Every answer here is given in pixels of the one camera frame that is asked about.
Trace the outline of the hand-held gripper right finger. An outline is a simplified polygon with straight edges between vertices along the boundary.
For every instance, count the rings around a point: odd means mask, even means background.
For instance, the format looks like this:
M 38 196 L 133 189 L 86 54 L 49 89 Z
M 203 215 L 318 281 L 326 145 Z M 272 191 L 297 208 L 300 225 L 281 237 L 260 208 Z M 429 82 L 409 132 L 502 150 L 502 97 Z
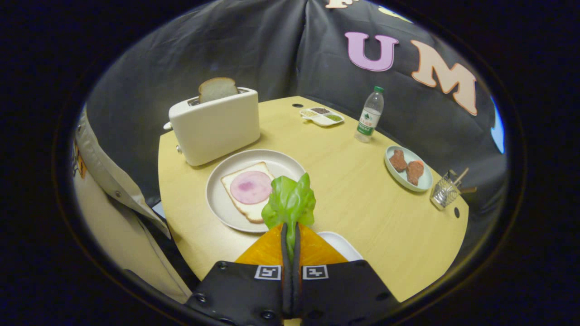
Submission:
M 295 235 L 292 312 L 304 326 L 368 326 L 399 305 L 369 262 L 346 260 L 303 224 Z

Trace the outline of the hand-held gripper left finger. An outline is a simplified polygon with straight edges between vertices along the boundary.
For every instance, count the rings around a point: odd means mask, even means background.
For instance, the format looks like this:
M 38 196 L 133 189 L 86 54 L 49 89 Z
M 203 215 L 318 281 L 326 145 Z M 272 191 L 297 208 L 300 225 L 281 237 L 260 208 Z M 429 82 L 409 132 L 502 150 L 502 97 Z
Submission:
M 274 230 L 281 250 L 279 264 L 217 261 L 187 300 L 186 306 L 229 326 L 281 326 L 293 313 L 292 262 L 283 223 Z

